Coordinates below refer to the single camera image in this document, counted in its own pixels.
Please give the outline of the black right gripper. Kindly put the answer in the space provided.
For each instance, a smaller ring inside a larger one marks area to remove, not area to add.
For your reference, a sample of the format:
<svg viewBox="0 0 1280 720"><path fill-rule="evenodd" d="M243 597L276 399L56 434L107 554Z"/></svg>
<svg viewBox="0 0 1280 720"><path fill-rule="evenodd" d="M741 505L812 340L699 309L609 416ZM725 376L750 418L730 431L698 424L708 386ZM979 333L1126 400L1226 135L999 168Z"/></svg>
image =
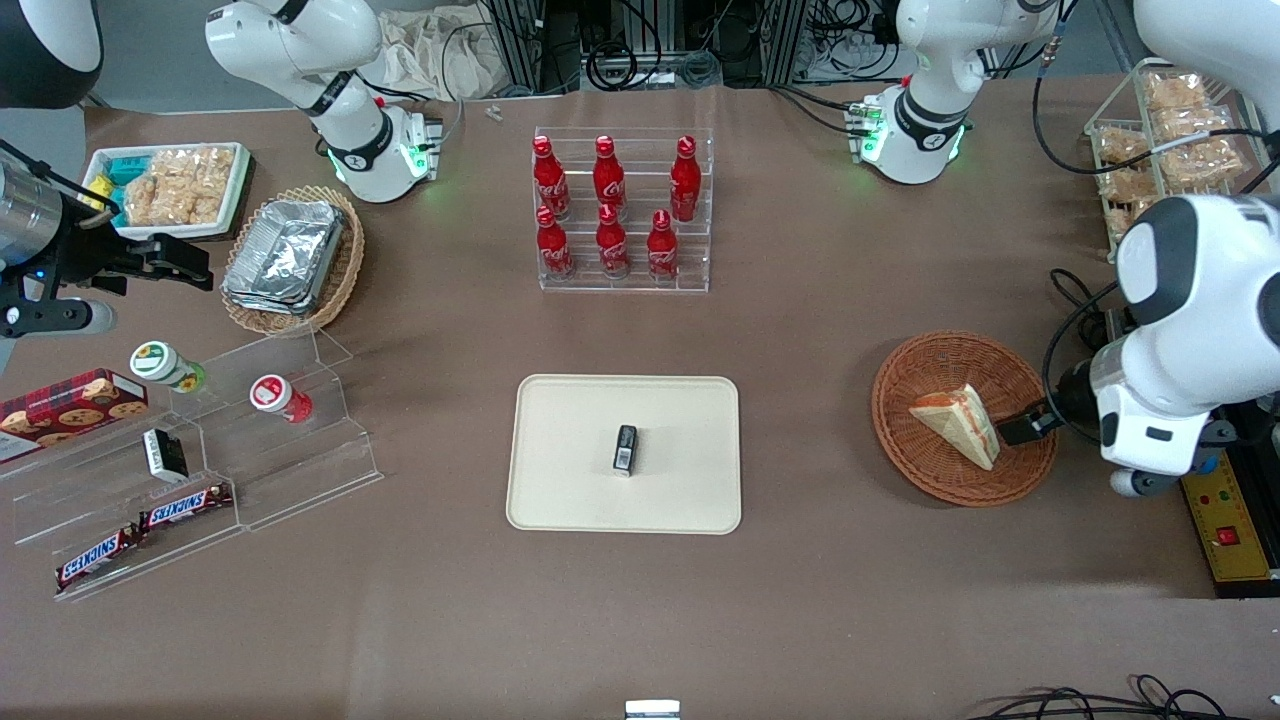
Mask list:
<svg viewBox="0 0 1280 720"><path fill-rule="evenodd" d="M165 233L125 238L111 223L84 229L77 219L59 222L44 256L46 286L92 286L123 296L129 278L174 281L202 292L214 286L209 254L197 245Z"/></svg>

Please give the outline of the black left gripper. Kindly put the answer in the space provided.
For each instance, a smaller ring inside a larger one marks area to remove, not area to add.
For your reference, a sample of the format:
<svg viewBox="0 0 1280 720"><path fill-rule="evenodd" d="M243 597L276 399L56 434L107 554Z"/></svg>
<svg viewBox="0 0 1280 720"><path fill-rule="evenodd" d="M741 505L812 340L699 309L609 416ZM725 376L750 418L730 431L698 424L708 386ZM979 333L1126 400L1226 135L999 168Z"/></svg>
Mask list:
<svg viewBox="0 0 1280 720"><path fill-rule="evenodd" d="M1093 359L1082 359L1070 365L1050 389L1051 359L1043 359L1044 402L1048 407L1029 407L1024 413L997 423L997 433L1009 447L1029 445L1043 439L1061 427L1078 434L1094 434L1100 414L1091 384Z"/></svg>

